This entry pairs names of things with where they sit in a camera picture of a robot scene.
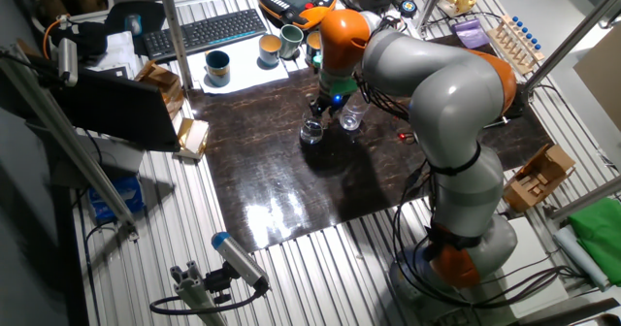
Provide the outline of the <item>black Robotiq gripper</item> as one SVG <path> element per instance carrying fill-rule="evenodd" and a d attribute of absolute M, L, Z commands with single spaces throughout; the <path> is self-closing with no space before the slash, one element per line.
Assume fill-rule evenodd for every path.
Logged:
<path fill-rule="evenodd" d="M 310 99 L 309 108 L 311 115 L 322 123 L 329 123 L 334 116 L 347 103 L 348 96 L 337 94 L 335 96 L 320 92 Z"/>

